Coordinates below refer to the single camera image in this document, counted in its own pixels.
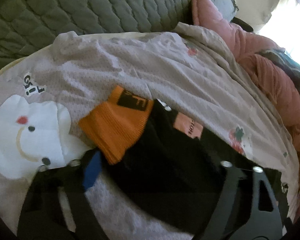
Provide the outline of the orange and black sock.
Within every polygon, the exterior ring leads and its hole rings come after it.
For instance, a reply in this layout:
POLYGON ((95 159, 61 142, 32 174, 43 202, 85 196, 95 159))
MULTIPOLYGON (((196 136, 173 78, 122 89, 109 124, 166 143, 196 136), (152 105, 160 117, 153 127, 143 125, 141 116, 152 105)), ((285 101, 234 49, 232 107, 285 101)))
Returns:
POLYGON ((141 137, 154 101, 116 86, 107 101, 97 105, 78 124, 111 165, 141 137))

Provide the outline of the black small garment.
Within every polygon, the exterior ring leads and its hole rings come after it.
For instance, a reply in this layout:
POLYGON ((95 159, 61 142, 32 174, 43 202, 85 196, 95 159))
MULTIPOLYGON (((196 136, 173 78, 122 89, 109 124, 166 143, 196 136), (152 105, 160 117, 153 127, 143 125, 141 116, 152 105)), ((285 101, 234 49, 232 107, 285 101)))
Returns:
POLYGON ((264 171, 208 129, 190 137, 159 100, 107 172, 139 207, 195 239, 271 239, 281 218, 264 171))

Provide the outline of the grey strawberry print blanket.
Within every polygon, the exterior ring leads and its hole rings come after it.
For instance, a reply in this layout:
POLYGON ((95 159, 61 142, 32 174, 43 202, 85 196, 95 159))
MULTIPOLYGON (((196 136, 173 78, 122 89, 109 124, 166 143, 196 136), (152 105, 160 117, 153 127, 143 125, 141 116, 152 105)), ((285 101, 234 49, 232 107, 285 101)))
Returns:
POLYGON ((0 73, 0 220, 18 239, 195 239, 135 204, 79 120, 120 86, 208 129, 264 171, 281 218, 299 205, 299 162, 281 116, 213 31, 60 34, 0 73), (83 187, 100 152, 101 172, 83 187))

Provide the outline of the grey-green quilted headboard cushion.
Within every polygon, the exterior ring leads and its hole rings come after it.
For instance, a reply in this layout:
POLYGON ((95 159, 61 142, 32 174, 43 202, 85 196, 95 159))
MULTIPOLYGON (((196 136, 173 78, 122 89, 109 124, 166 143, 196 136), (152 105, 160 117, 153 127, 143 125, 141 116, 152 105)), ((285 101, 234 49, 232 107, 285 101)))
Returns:
MULTIPOLYGON (((211 0, 227 20, 234 0, 211 0)), ((50 45, 61 33, 78 35, 170 31, 192 23, 191 0, 0 0, 0 70, 50 45)))

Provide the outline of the pink quilted comforter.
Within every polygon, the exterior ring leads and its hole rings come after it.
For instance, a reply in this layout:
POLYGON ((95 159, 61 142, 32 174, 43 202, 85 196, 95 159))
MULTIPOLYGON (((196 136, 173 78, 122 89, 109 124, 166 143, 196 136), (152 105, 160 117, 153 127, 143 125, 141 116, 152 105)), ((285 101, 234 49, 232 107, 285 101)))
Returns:
MULTIPOLYGON (((300 92, 281 65, 260 54, 266 49, 282 49, 271 39, 246 32, 239 25, 228 22, 211 0, 192 0, 191 5, 194 24, 213 30, 224 40, 236 62, 275 106, 292 137, 300 164, 300 92)), ((299 217, 300 204, 295 215, 296 219, 299 217)))

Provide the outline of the dark striped cloth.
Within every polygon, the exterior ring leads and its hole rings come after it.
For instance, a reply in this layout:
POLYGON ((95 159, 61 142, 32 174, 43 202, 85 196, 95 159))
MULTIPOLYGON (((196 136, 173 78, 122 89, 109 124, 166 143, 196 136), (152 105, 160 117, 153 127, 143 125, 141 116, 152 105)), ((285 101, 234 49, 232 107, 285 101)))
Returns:
POLYGON ((279 49, 266 49, 257 53, 282 69, 293 81, 294 86, 300 94, 300 64, 279 49))

